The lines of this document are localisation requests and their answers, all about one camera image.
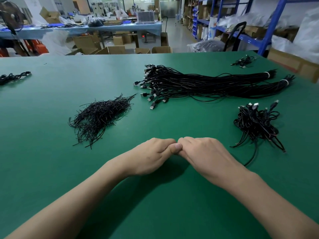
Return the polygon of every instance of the fan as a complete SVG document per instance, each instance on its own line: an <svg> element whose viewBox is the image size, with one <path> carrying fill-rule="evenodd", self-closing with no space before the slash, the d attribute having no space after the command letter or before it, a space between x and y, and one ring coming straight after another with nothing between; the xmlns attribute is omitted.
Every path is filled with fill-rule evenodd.
<svg viewBox="0 0 319 239"><path fill-rule="evenodd" d="M22 30L24 14L20 11L18 6L14 4L13 2L10 2L7 0L0 0L0 16L2 17L6 26L8 27L8 29L11 31L13 35L17 35L17 32ZM16 37L16 40L18 40L24 52L28 56L30 56L29 53L26 51L26 48L19 41L18 37Z"/></svg>

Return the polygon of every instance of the person's left hand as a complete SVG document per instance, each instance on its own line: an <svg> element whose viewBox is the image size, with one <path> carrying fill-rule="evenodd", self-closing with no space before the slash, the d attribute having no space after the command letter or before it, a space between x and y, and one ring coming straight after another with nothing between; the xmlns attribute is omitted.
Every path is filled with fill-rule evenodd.
<svg viewBox="0 0 319 239"><path fill-rule="evenodd" d="M128 176L150 174L182 149L172 138L152 138L114 159L125 167Z"/></svg>

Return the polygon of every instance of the hand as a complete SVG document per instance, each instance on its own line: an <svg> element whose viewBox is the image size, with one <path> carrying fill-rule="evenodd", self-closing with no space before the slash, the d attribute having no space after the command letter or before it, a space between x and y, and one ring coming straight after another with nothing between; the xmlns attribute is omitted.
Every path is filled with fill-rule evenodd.
<svg viewBox="0 0 319 239"><path fill-rule="evenodd" d="M173 154L182 149L175 139L152 138L132 150L117 156L128 176L150 174L157 170Z"/></svg>
<svg viewBox="0 0 319 239"><path fill-rule="evenodd" d="M178 143L183 147L179 155L208 181L223 189L240 183L249 173L217 139L184 137Z"/></svg>

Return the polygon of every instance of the table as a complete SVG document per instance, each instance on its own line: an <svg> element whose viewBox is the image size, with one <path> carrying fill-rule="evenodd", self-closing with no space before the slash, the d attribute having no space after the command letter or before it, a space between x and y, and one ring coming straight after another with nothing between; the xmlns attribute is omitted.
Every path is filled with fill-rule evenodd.
<svg viewBox="0 0 319 239"><path fill-rule="evenodd" d="M68 31L70 36L77 36L83 33L92 32L92 31L101 31L101 32L116 32L116 31L142 31L146 30L150 33L160 36L162 31L162 22L158 21L154 24L122 24L114 26L103 26L90 28L87 25L85 27L79 28L60 28L62 30ZM40 27L31 27L23 28L17 33L19 39L22 40L40 40L43 38L43 35L47 32L51 32L53 28L50 29L41 29ZM14 40L15 36L11 34L9 30L0 31L0 38Z"/></svg>
<svg viewBox="0 0 319 239"><path fill-rule="evenodd" d="M41 56L1 60L2 73L31 71L32 76L0 88L0 237L89 177L109 159L150 139L214 137L239 161L253 145L230 148L241 137L233 125L238 106L279 100L274 125L287 153L261 142L249 169L275 191L319 222L317 85L301 78L280 94L263 99L226 98L202 103L170 99L150 110L136 95L132 110L84 148L76 143L69 117L96 100L143 90L144 64L166 65L184 73L216 76L277 68L262 57L252 68L230 66L253 52ZM200 65L194 67L193 60ZM119 184L93 213L79 238L268 238L254 217L232 196L210 184L185 160L174 156L155 173Z"/></svg>

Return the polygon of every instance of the dark shorts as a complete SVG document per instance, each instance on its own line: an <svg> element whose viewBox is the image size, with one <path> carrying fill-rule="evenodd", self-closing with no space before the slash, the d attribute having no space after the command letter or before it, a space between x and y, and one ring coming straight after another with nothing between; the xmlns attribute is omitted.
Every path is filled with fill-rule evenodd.
<svg viewBox="0 0 319 239"><path fill-rule="evenodd" d="M0 48L6 49L6 48L13 48L14 44L12 40L4 40L0 39Z"/></svg>

